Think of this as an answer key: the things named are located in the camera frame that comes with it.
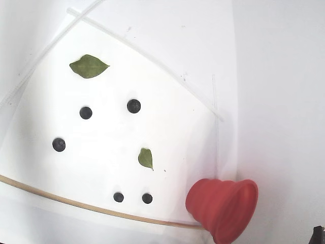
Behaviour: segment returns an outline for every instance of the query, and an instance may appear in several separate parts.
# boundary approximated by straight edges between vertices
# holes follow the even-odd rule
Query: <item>white surface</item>
[[[83,79],[69,64],[84,54],[110,67]],[[133,98],[142,104],[137,114],[126,109]],[[79,115],[83,106],[93,110],[89,120]],[[30,78],[0,151],[0,172],[87,204],[193,223],[186,194],[197,180],[216,176],[214,119],[159,67],[79,23]],[[52,148],[56,137],[66,141],[61,153]],[[154,171],[138,163],[142,147],[151,149]],[[116,191],[123,203],[114,201]],[[146,192],[152,204],[142,202]]]
[[[64,0],[0,1],[0,101],[52,39],[66,7]],[[0,109],[0,147],[23,91]]]
[[[259,187],[236,243],[308,243],[325,224],[324,13],[324,1],[234,1],[238,176]]]
[[[70,0],[77,10],[91,0]],[[230,0],[109,0],[88,17],[156,57],[193,89],[217,106],[219,123],[218,177],[237,172],[236,50]]]
[[[125,220],[0,183],[0,240],[11,244],[213,244],[209,232]]]

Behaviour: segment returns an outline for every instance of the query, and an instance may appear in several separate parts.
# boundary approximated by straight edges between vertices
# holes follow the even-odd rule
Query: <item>red cup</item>
[[[200,179],[189,190],[185,205],[211,233],[215,243],[230,244],[247,227],[257,197],[257,185],[249,179],[239,182]]]

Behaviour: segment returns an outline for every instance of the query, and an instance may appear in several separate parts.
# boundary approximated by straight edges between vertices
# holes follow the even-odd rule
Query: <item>white wall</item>
[[[325,1],[233,1],[239,178],[259,186],[236,243],[308,243],[325,224]]]

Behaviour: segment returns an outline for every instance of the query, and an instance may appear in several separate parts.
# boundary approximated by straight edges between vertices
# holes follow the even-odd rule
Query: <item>white backdrop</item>
[[[1,15],[3,18],[3,21],[1,21],[1,65],[5,72],[1,72],[0,97],[3,97],[10,87],[21,80],[20,74],[28,70],[29,65],[33,63],[33,60],[49,43],[54,34],[63,28],[63,19],[67,16],[71,18],[70,15],[66,14],[67,7],[72,7],[81,12],[92,1],[41,2],[2,1],[6,14]],[[189,86],[209,103],[213,104],[215,100],[226,123],[219,123],[218,125],[218,138],[217,141],[214,141],[214,145],[217,146],[209,145],[214,148],[211,149],[211,155],[217,154],[217,163],[215,165],[217,171],[214,174],[217,173],[220,178],[234,179],[237,167],[237,84],[231,1],[105,1],[100,8],[89,14],[89,18],[103,24],[107,29],[125,38],[132,45],[154,56],[171,69],[173,73],[182,77]],[[213,85],[216,87],[215,97],[213,95]],[[11,141],[12,137],[7,133],[7,130],[9,127],[14,126],[10,124],[11,118],[19,104],[24,88],[19,91],[14,100],[7,103],[0,110],[2,123],[0,127],[0,145],[2,145],[2,149],[6,153],[8,150],[4,150],[4,138],[7,136]],[[209,174],[202,174],[201,176],[210,176],[211,173],[213,172],[210,171]],[[47,224],[49,225],[46,230],[49,231],[49,238],[54,243],[74,242],[73,240],[78,238],[77,233],[85,232],[85,229],[72,231],[72,226],[57,228],[55,232],[52,231],[51,221],[54,221],[57,225],[62,225],[67,221],[74,221],[64,219],[64,216],[71,214],[71,207],[61,206],[62,204],[22,193],[11,187],[3,186],[3,184],[2,187],[2,192],[5,192],[1,196],[4,203],[2,205],[3,219],[10,218],[14,213],[22,211],[31,215],[35,214],[38,216],[37,219],[40,220],[35,225],[26,224],[26,222],[30,221],[29,216],[24,219],[23,215],[17,215],[18,224],[15,225],[9,221],[3,222],[2,230],[5,231],[0,233],[0,238],[5,239],[4,242],[44,243],[42,239],[44,230],[38,228],[38,226],[44,227]],[[15,194],[17,194],[17,197],[13,201],[11,198]],[[35,206],[50,213],[55,212],[55,208],[48,208],[49,204],[60,205],[61,212],[57,213],[58,215],[51,216],[42,210],[35,212]],[[86,224],[89,227],[89,233],[93,233],[95,229],[98,229],[90,226],[94,222],[98,224],[98,214],[80,209],[76,211],[78,213],[74,218],[81,218],[80,216],[83,214],[89,216]],[[111,217],[100,218],[107,218],[105,223],[110,226],[115,226],[115,223],[122,221]],[[202,231],[197,232],[164,226],[151,227],[151,225],[138,224],[132,221],[127,222],[131,222],[132,227],[129,229],[121,227],[121,229],[132,234],[128,238],[123,237],[125,238],[123,239],[124,242],[166,243],[168,236],[171,237],[171,239],[168,239],[168,242],[171,243],[173,241],[179,243],[180,240],[184,243],[193,243],[193,241],[195,243],[206,243],[211,241],[211,238],[208,240],[205,238],[206,232]],[[143,231],[141,235],[137,232],[130,232],[130,230],[138,230],[138,228]],[[155,235],[147,238],[150,235],[151,228],[154,229],[153,233]],[[40,238],[33,239],[31,235],[25,234],[27,232],[33,233],[33,236]],[[14,240],[13,238],[17,237],[17,233],[21,233],[20,239]],[[56,236],[64,236],[65,238],[64,240],[63,238],[58,240]],[[101,232],[97,238],[100,240],[106,239],[106,234]],[[86,243],[89,240],[80,238],[78,242]]]

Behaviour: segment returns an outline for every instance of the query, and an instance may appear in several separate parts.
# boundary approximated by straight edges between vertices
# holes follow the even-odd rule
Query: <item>wooden stick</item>
[[[79,208],[83,208],[86,210],[90,210],[90,211],[94,211],[94,212],[100,212],[102,214],[106,214],[106,215],[111,215],[111,216],[115,216],[115,217],[120,217],[120,218],[124,218],[124,219],[128,219],[128,220],[135,220],[135,221],[141,221],[141,222],[146,222],[146,223],[150,223],[150,224],[157,224],[157,225],[167,225],[167,226],[174,226],[174,227],[181,227],[181,228],[190,228],[190,229],[203,229],[202,226],[199,225],[190,225],[190,224],[182,224],[182,223],[177,223],[177,222],[168,222],[168,221],[162,221],[162,220],[154,220],[154,219],[148,219],[148,218],[143,218],[140,216],[134,216],[134,215],[128,215],[122,212],[116,212],[116,211],[112,211],[106,208],[101,208],[101,207],[96,207],[96,206],[92,206],[89,204],[85,204],[82,202],[77,202],[68,198],[64,198],[64,197],[59,197],[57,195],[42,191],[40,189],[31,187],[29,185],[26,185],[24,183],[15,181],[13,179],[7,178],[3,175],[0,175],[0,181],[8,184],[10,186],[19,188],[23,191],[41,196],[41,197],[45,197],[47,199],[51,199],[57,202],[61,202],[61,203],[65,203],[74,207],[79,207]]]

